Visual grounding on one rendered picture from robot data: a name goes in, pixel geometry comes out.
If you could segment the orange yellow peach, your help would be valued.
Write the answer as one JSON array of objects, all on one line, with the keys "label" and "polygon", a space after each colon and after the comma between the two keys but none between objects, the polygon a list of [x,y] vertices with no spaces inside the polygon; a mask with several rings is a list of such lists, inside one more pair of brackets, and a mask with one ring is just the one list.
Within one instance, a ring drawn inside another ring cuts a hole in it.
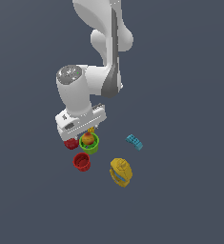
[{"label": "orange yellow peach", "polygon": [[90,132],[86,132],[83,136],[82,136],[82,142],[85,145],[91,145],[94,142],[94,137]]}]

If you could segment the yellow blue drill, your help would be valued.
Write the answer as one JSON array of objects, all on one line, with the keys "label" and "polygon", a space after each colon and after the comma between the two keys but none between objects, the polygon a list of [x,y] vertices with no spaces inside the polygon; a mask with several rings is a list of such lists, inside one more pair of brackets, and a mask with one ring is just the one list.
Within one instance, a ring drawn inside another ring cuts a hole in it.
[{"label": "yellow blue drill", "polygon": [[115,158],[111,162],[110,174],[117,185],[125,188],[132,179],[132,168],[125,159]]}]

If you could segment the cyan toy brick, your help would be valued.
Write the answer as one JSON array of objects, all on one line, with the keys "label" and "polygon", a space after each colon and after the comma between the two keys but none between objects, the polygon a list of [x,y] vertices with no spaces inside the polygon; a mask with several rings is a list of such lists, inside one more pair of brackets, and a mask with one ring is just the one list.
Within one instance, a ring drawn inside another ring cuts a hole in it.
[{"label": "cyan toy brick", "polygon": [[130,134],[127,138],[126,138],[126,141],[128,143],[131,143],[134,145],[134,147],[140,151],[142,148],[143,148],[143,144],[133,135],[133,134]]}]

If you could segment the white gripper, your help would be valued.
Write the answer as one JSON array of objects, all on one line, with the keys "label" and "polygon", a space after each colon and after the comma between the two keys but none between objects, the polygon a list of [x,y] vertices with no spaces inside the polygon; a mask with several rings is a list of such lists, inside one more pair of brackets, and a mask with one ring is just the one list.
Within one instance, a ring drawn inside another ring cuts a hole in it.
[{"label": "white gripper", "polygon": [[77,117],[70,116],[67,110],[63,110],[55,116],[55,121],[59,135],[63,141],[67,141],[91,127],[97,128],[106,118],[105,106],[99,103],[89,112]]}]

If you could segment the red apple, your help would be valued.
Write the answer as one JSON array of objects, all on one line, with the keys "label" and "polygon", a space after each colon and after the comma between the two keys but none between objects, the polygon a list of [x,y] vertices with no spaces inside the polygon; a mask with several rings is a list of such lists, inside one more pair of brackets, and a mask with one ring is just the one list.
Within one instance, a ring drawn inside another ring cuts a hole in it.
[{"label": "red apple", "polygon": [[79,146],[79,140],[72,138],[72,139],[65,141],[64,144],[68,149],[74,150]]}]

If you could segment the red cup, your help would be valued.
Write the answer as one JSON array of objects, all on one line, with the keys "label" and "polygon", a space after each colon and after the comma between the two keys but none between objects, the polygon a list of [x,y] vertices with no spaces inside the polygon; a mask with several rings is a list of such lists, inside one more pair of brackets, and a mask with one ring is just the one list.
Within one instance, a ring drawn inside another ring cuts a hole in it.
[{"label": "red cup", "polygon": [[86,172],[91,167],[90,157],[85,152],[80,152],[73,158],[72,164],[80,172]]}]

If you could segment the green cup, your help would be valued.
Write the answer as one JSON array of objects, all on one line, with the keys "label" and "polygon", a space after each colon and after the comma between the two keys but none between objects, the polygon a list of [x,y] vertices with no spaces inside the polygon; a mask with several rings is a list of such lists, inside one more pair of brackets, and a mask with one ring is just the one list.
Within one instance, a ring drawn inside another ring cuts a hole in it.
[{"label": "green cup", "polygon": [[98,151],[99,137],[95,133],[92,135],[94,137],[94,142],[91,145],[86,145],[82,142],[82,139],[79,139],[79,146],[87,154],[94,154]]}]

